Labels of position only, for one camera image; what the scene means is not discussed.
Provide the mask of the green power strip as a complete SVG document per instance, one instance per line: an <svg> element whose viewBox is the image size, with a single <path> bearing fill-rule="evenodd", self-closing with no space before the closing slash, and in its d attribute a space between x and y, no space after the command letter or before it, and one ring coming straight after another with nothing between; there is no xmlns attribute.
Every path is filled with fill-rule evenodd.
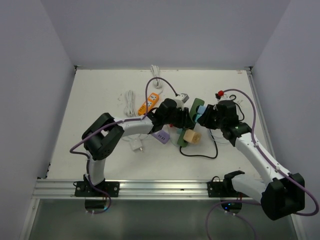
<svg viewBox="0 0 320 240"><path fill-rule="evenodd" d="M205 104L205 101L200 99L200 98L195 98L193 101L193 104L191 106L191 109L189 110L189 115L191 117L191 119L193 119L193 116L197 114L197 107L198 106L203 106ZM177 140L177 145L179 147L183 147L185 148L189 143L187 141L184 140L184 135L186 133L187 129L182 129L181 133L179 135L179 138Z"/></svg>

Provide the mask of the light blue charger plug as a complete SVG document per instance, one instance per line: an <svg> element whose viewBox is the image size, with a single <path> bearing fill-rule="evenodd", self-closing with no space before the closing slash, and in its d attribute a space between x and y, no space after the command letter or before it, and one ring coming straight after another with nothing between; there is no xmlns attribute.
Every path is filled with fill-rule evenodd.
<svg viewBox="0 0 320 240"><path fill-rule="evenodd" d="M197 114L202 115L206 111L206 108L204 105L199 105L196 109Z"/></svg>

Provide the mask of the white charger plug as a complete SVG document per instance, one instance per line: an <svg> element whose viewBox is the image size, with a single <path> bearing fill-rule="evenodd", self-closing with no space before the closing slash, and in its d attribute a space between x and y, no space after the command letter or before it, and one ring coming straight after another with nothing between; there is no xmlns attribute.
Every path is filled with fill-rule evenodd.
<svg viewBox="0 0 320 240"><path fill-rule="evenodd" d="M130 140L129 144L130 144L130 148L133 152L142 152L143 151L143 144L139 138Z"/></svg>

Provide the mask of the purple power strip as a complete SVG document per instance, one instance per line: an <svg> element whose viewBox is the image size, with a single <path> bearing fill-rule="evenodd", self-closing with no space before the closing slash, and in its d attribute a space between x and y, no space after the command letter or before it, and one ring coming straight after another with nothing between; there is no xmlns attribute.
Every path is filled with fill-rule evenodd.
<svg viewBox="0 0 320 240"><path fill-rule="evenodd" d="M170 140L170 134L164 130L155 132L153 136L164 145Z"/></svg>

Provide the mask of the beige cube adapter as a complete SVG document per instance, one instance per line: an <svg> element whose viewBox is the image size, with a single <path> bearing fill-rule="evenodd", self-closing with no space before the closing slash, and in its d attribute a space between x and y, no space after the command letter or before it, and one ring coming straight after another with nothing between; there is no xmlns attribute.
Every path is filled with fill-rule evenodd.
<svg viewBox="0 0 320 240"><path fill-rule="evenodd" d="M189 144L198 144L201 141L202 134L194 131L193 129L187 129L184 133L183 140Z"/></svg>

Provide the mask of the orange power strip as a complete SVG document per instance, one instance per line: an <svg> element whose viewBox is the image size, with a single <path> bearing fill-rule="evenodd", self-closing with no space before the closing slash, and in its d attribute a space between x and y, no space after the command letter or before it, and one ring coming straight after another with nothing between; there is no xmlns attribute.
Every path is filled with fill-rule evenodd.
<svg viewBox="0 0 320 240"><path fill-rule="evenodd" d="M148 98L147 98L147 104L146 102L144 102L141 107L138 109L137 113L139 116L142 116L146 113L146 110L151 110L152 108L155 107L155 105L158 103L160 99L160 96L155 93L155 92L152 92Z"/></svg>

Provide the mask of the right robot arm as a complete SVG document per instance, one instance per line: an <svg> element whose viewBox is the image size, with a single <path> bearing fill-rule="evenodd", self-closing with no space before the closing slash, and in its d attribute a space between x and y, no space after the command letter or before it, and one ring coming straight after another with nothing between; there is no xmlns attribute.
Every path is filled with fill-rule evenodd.
<svg viewBox="0 0 320 240"><path fill-rule="evenodd" d="M278 220L305 208L304 178L292 174L259 145L252 128L239 120L237 106L231 100L215 105L200 105L194 120L210 130L220 130L223 137L240 151L255 168L261 181L245 175L241 170L225 174L223 192L227 196L243 193L260 203L271 220Z"/></svg>

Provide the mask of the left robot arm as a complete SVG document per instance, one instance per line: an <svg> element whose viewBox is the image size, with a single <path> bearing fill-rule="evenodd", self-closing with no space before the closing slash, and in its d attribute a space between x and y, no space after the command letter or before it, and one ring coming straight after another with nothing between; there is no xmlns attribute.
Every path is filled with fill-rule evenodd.
<svg viewBox="0 0 320 240"><path fill-rule="evenodd" d="M82 135L80 144L84 146L88 160L82 181L74 183L75 196L117 197L120 184L106 181L104 167L106 158L111 155L123 137L151 135L162 130L165 125L188 130L195 126L194 119L202 100L195 100L191 108L184 107L178 100L166 98L158 107L146 115L117 119L109 113L102 114Z"/></svg>

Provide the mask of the dark teal charger plug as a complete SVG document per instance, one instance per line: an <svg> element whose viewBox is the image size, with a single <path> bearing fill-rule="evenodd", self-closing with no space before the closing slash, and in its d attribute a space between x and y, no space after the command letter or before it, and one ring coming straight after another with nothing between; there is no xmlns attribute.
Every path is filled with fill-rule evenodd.
<svg viewBox="0 0 320 240"><path fill-rule="evenodd" d="M198 123L198 120L199 120L199 118L200 118L201 116L202 116L201 114L196 114L196 115L193 116L193 120L194 120L194 122L195 122L196 124Z"/></svg>

